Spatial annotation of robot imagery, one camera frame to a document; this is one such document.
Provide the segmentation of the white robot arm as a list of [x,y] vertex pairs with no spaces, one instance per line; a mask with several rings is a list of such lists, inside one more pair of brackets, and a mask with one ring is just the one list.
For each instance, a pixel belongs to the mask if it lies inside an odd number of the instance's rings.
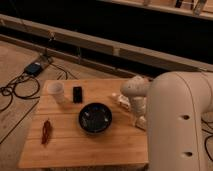
[[120,91],[146,117],[149,171],[206,171],[201,115],[213,112],[213,73],[135,76]]

